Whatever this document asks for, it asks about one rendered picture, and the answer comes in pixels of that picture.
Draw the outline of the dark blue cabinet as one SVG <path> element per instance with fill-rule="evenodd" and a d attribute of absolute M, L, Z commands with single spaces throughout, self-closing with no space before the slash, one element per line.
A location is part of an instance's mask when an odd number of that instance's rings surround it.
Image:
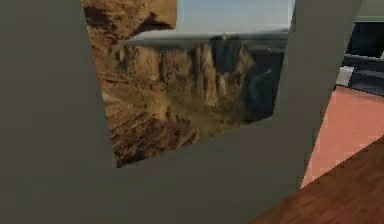
<path fill-rule="evenodd" d="M 354 24 L 336 84 L 384 97 L 384 22 Z"/>

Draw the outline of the brown canyon landscape wall picture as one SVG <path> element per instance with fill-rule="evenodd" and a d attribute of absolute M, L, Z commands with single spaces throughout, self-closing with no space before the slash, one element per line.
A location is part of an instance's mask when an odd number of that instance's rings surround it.
<path fill-rule="evenodd" d="M 123 167 L 267 119 L 295 0 L 81 0 Z"/>

